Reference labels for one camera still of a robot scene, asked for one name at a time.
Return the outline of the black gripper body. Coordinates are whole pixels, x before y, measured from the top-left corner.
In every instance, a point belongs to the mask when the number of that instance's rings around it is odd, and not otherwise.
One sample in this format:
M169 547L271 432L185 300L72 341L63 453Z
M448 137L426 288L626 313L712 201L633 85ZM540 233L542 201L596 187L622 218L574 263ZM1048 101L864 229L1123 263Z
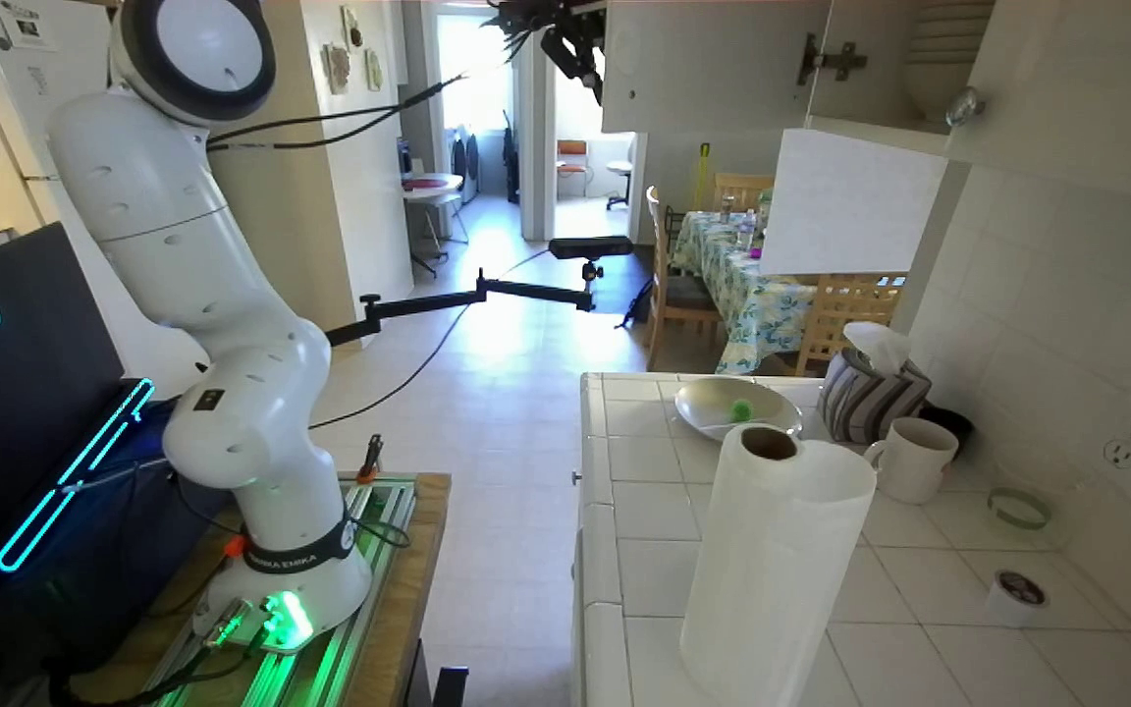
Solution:
M578 77L592 99L605 99L605 8L601 0L490 0L490 22L502 32L502 50L520 53L540 42L542 53Z

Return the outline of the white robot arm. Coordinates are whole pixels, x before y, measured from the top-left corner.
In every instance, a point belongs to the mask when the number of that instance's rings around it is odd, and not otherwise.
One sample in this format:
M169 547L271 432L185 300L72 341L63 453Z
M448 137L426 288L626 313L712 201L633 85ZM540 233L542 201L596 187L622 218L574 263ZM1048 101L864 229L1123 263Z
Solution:
M246 606L269 645L295 653L351 622L373 575L335 455L312 440L332 341L269 283L208 163L208 131L274 85L260 0L122 0L110 67L108 91L51 119L49 145L138 309L208 352L161 449L237 499L246 548L194 623Z

